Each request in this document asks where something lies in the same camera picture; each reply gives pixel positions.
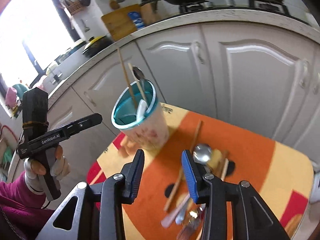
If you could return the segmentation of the magenta sleeved left forearm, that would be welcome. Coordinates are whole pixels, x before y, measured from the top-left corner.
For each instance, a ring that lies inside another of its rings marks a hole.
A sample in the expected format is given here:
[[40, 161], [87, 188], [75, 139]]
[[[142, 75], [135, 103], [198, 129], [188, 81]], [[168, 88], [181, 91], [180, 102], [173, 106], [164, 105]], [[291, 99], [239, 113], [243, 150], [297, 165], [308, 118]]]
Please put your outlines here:
[[25, 173], [12, 183], [1, 182], [1, 239], [35, 239], [53, 210], [43, 209], [45, 195], [30, 191]]

